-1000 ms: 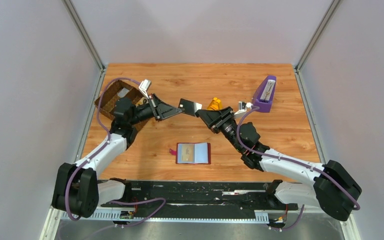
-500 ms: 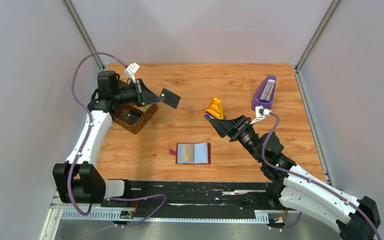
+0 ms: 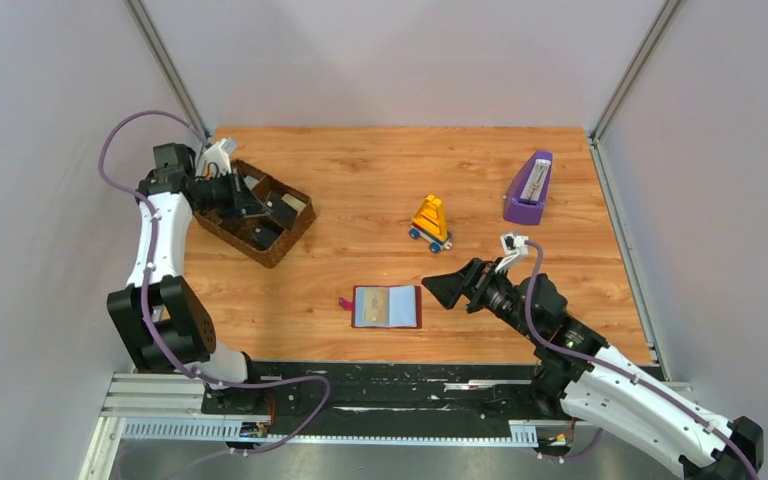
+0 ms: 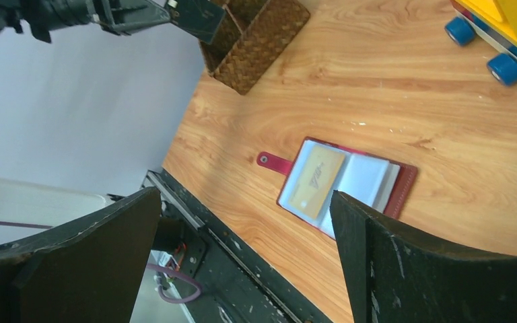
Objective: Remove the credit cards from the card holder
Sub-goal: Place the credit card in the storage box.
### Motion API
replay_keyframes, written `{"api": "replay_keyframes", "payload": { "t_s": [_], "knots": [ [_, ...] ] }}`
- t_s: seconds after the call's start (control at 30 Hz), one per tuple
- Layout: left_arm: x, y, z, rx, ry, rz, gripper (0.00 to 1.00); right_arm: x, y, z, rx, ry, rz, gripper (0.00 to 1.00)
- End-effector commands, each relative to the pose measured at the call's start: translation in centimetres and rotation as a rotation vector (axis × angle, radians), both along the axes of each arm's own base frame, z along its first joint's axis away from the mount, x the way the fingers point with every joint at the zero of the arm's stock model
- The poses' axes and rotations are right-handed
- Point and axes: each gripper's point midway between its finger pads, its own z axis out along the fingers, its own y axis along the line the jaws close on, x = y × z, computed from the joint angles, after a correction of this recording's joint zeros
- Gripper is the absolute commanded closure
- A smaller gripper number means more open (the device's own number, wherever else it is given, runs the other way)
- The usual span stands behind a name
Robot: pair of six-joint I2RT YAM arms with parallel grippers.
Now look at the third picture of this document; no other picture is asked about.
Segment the black VIP card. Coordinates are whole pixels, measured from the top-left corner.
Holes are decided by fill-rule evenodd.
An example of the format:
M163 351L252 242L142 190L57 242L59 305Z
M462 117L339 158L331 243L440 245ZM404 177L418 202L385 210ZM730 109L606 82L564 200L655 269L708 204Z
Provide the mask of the black VIP card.
M249 240L258 251L268 251L273 247L285 229L280 225L265 222L256 226L250 233Z

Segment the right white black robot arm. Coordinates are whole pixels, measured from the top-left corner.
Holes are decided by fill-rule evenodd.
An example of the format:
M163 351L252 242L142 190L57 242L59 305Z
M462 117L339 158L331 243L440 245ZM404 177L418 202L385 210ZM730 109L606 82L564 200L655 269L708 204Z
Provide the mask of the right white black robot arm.
M764 433L746 416L729 419L693 403L636 366L572 316L544 273L519 285L478 258L422 285L447 310L466 299L535 346L532 380L542 408L583 420L636 447L681 479L756 479Z

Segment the red leather card holder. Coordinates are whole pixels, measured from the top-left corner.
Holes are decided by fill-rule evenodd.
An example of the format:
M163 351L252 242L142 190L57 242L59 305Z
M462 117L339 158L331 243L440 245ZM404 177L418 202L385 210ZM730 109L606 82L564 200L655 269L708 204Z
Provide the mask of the red leather card holder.
M339 297L337 305L351 313L353 328L422 328L422 296L417 285L356 285L351 297Z

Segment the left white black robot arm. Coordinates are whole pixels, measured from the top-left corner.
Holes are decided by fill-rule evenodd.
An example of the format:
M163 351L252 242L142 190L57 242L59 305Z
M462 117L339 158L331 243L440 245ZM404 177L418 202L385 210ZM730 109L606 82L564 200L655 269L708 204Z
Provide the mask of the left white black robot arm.
M223 138L205 152L215 172L198 175L190 147L154 148L155 167L139 182L141 230L126 285L107 297L106 308L136 369L183 372L218 389L251 383L252 361L216 338L212 319L184 277L187 231L198 209L223 219L264 217L244 177L233 171L236 143Z

